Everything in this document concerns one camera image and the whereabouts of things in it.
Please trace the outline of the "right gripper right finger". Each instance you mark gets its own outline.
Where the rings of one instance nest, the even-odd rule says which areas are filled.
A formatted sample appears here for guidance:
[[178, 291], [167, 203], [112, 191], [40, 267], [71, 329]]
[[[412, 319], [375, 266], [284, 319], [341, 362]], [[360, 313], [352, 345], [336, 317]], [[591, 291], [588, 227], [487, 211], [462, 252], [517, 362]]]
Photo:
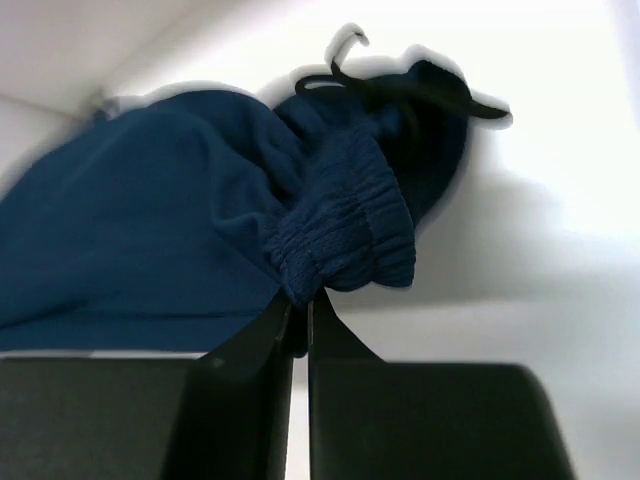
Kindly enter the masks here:
[[388, 362], [308, 308], [310, 474], [325, 480], [574, 477], [551, 403], [526, 367]]

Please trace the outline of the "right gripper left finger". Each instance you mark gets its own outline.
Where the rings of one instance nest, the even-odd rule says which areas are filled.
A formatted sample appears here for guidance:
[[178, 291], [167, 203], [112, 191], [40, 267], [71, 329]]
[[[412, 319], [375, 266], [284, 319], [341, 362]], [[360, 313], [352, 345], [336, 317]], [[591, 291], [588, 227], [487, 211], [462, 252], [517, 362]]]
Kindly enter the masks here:
[[200, 357], [1, 360], [5, 479], [281, 479], [292, 308]]

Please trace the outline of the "navy blue shorts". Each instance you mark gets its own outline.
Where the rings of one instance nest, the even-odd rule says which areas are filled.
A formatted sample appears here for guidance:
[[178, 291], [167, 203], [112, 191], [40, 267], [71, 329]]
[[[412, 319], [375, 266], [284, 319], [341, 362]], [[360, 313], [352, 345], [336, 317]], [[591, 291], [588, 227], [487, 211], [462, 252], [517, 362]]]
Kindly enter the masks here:
[[448, 64], [303, 73], [267, 106], [182, 91], [95, 121], [1, 202], [1, 347], [206, 352], [283, 293], [413, 282], [419, 223], [472, 119], [509, 110]]

